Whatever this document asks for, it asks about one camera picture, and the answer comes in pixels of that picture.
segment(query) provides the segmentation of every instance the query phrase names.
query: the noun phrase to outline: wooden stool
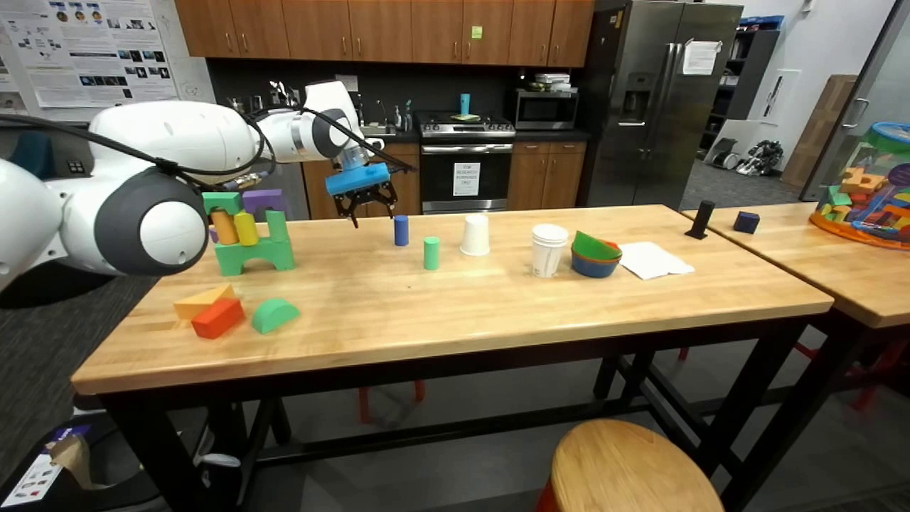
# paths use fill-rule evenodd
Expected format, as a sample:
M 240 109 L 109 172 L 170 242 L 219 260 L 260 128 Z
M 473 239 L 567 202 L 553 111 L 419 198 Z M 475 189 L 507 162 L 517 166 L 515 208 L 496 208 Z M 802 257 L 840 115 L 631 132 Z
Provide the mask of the wooden stool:
M 722 512 L 678 444 L 625 422 L 586 422 L 559 446 L 537 512 Z

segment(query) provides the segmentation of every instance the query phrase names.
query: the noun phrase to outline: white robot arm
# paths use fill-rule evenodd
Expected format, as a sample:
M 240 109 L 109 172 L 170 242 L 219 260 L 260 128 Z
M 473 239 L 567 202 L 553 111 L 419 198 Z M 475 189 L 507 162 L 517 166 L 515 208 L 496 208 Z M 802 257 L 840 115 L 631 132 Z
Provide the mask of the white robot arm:
M 338 162 L 328 192 L 354 220 L 362 202 L 396 206 L 388 166 L 368 166 L 372 148 L 342 82 L 308 87 L 305 107 L 256 122 L 212 102 L 121 107 L 98 115 L 88 138 L 88 179 L 41 183 L 0 159 L 0 293 L 44 262 L 109 277 L 192 267 L 207 245 L 199 189 L 256 186 L 261 158 Z

